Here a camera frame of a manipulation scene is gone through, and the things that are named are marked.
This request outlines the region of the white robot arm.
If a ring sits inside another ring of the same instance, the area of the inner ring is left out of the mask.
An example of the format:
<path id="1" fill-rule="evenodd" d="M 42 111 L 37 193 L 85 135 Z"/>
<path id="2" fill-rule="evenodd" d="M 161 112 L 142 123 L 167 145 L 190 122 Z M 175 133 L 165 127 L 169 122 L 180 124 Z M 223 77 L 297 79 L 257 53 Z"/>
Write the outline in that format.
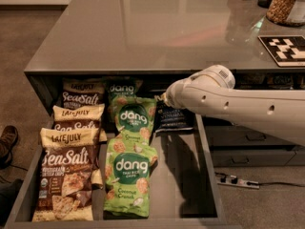
<path id="1" fill-rule="evenodd" d="M 305 92 L 237 90 L 232 72 L 222 65 L 177 80 L 162 94 L 175 109 L 227 120 L 294 144 L 305 145 Z"/>

